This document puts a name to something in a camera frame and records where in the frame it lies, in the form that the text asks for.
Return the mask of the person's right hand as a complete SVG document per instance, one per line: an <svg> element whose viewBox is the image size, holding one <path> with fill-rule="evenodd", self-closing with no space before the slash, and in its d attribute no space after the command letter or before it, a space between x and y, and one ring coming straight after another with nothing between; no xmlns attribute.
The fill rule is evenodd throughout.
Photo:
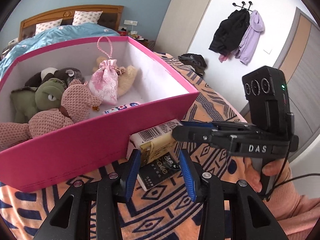
<svg viewBox="0 0 320 240"><path fill-rule="evenodd" d="M260 182L260 172L256 171L252 165L252 159L251 158L244 158L245 163L245 178L246 181L251 185L253 190L255 192L260 192L263 188L261 182ZM279 180L276 184L279 184L285 180L287 180L290 175L290 166L288 161L284 162L284 159L278 159L275 161L272 161L268 164L266 164L262 168L262 172L266 176L277 176L280 174L281 168L285 164L284 169L279 177Z"/></svg>

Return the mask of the pink sweater right forearm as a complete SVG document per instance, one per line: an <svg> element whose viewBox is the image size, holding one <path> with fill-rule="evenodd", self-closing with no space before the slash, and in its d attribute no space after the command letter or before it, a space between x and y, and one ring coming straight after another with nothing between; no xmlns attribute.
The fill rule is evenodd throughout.
<svg viewBox="0 0 320 240"><path fill-rule="evenodd" d="M306 239L319 219L319 199L300 195L293 182L276 188L265 205L288 239Z"/></svg>

